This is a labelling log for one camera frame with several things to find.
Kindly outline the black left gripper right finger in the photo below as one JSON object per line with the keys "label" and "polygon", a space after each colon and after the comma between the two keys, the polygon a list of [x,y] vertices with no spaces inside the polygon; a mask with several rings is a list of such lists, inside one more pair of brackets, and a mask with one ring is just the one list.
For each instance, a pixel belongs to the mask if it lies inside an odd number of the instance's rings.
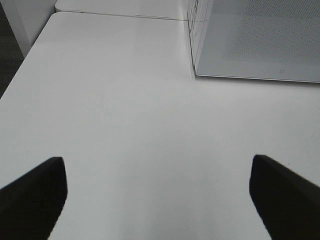
{"label": "black left gripper right finger", "polygon": [[320,238],[320,188],[267,155],[252,160],[249,194],[273,240]]}

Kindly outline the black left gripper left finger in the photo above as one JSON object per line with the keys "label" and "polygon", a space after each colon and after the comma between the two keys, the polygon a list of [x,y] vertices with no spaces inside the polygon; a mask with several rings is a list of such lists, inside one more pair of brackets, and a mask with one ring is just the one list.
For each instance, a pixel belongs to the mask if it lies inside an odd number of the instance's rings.
{"label": "black left gripper left finger", "polygon": [[0,238],[47,240],[68,196],[62,157],[51,157],[0,190]]}

